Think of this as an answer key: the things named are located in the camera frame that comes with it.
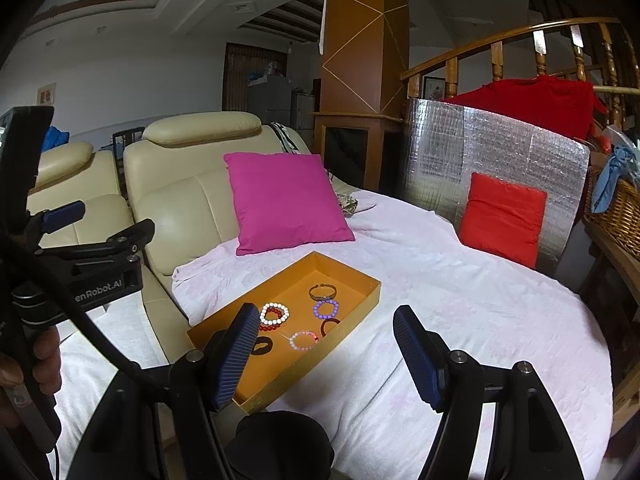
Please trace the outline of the person's left hand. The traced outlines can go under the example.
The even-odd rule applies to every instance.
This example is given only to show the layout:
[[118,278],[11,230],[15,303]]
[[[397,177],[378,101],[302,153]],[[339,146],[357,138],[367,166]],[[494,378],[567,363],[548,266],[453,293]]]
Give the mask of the person's left hand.
[[[45,396],[53,396],[62,386],[60,334],[56,326],[49,327],[34,342],[35,365],[32,377]],[[24,382],[21,367],[14,359],[1,356],[1,426],[15,428],[21,419],[6,396],[5,388],[14,388]]]

